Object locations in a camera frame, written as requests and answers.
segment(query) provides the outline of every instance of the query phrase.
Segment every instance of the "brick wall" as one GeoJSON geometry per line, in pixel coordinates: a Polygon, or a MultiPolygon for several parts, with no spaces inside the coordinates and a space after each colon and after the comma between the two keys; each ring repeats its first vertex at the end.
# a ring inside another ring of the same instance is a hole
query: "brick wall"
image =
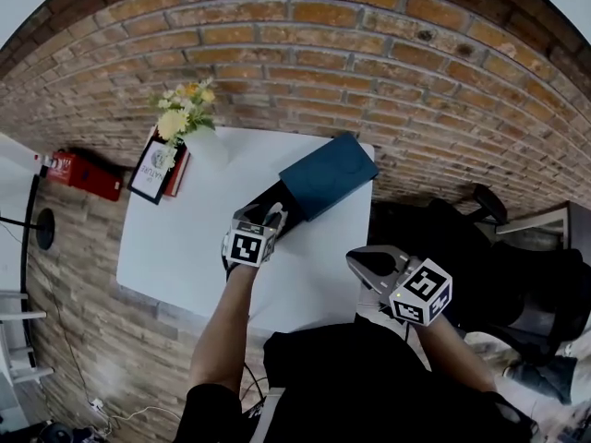
{"type": "Polygon", "coordinates": [[[214,76],[220,124],[373,144],[377,198],[591,207],[590,69],[545,0],[48,0],[0,51],[0,130],[132,166],[148,96],[214,76]]]}

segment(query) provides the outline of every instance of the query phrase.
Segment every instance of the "picture frame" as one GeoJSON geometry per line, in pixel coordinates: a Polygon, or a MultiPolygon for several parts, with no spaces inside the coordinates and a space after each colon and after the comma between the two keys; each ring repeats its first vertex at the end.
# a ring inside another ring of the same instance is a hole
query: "picture frame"
{"type": "MultiPolygon", "coordinates": [[[[127,189],[158,205],[174,170],[174,168],[166,169],[164,167],[165,150],[169,149],[163,139],[152,137],[141,153],[138,165],[127,184],[127,189]]],[[[187,147],[182,144],[172,149],[175,150],[175,162],[177,162],[187,147]]]]}

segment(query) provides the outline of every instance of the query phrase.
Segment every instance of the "red book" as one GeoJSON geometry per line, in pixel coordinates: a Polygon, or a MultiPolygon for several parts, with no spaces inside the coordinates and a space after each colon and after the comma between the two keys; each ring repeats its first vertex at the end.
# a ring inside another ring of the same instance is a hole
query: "red book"
{"type": "Polygon", "coordinates": [[[185,150],[183,157],[176,162],[175,167],[173,168],[173,175],[168,182],[168,186],[164,189],[163,195],[167,197],[176,197],[178,187],[181,185],[183,174],[187,168],[189,156],[190,154],[188,153],[188,150],[185,150]]]}

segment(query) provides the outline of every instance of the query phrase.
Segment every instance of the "person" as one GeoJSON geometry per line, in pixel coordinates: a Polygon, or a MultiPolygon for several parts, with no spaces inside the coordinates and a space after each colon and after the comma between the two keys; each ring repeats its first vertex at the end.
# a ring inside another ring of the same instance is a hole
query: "person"
{"type": "Polygon", "coordinates": [[[540,440],[536,423],[496,393],[485,363],[443,314],[416,327],[431,371],[396,333],[359,316],[274,333],[264,345],[269,394],[242,413],[238,392],[258,270],[230,270],[193,353],[175,443],[540,440]]]}

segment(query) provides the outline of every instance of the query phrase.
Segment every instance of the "black cable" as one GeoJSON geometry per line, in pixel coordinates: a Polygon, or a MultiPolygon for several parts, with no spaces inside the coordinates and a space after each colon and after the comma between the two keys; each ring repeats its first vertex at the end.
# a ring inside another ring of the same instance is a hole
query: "black cable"
{"type": "Polygon", "coordinates": [[[247,369],[248,373],[252,377],[252,380],[254,381],[255,386],[257,386],[257,390],[259,391],[260,399],[263,400],[264,396],[262,395],[262,390],[260,390],[260,385],[259,385],[259,382],[257,381],[257,379],[255,378],[255,375],[252,374],[250,367],[248,367],[248,365],[246,363],[244,363],[244,367],[247,369]]]}
{"type": "Polygon", "coordinates": [[[245,393],[244,393],[244,395],[242,396],[242,399],[240,399],[240,401],[243,401],[243,400],[245,399],[245,397],[246,397],[246,396],[247,396],[247,394],[248,394],[248,391],[250,390],[250,388],[252,388],[252,386],[254,386],[255,384],[257,384],[258,382],[261,382],[261,380],[265,380],[266,378],[267,378],[266,376],[265,376],[265,377],[261,377],[260,379],[257,379],[256,381],[254,381],[254,382],[251,382],[251,383],[250,383],[250,386],[248,386],[248,387],[247,387],[247,390],[245,391],[245,393]]]}
{"type": "MultiPolygon", "coordinates": [[[[13,235],[12,232],[10,232],[10,230],[8,230],[8,228],[3,223],[0,223],[0,226],[2,226],[8,232],[8,234],[10,234],[10,236],[12,236],[14,238],[14,240],[17,243],[20,243],[22,245],[22,241],[18,240],[18,238],[15,235],[13,235]]],[[[57,298],[55,297],[54,284],[49,279],[49,276],[47,274],[45,274],[45,271],[42,269],[42,266],[41,266],[41,264],[39,264],[39,261],[37,260],[37,258],[35,256],[33,256],[29,251],[27,251],[27,257],[30,257],[35,262],[35,264],[37,264],[37,268],[39,268],[39,270],[41,271],[41,274],[45,277],[45,279],[47,280],[47,283],[49,284],[49,289],[50,289],[50,292],[52,293],[52,299],[54,301],[55,310],[57,310],[57,318],[59,321],[59,325],[60,325],[60,328],[62,329],[62,334],[64,335],[64,340],[66,341],[67,347],[70,350],[70,354],[72,355],[72,361],[74,361],[74,366],[76,367],[76,369],[78,370],[78,374],[80,375],[80,380],[82,381],[82,388],[84,389],[84,394],[86,395],[86,402],[88,405],[92,405],[90,403],[90,395],[89,395],[89,390],[86,386],[86,380],[84,379],[84,376],[82,376],[82,371],[80,370],[80,366],[78,365],[78,361],[76,359],[76,356],[74,355],[74,350],[72,349],[72,344],[70,343],[70,340],[68,339],[67,334],[66,334],[66,326],[64,325],[64,320],[62,319],[62,312],[59,309],[59,305],[57,303],[57,298]]]]}

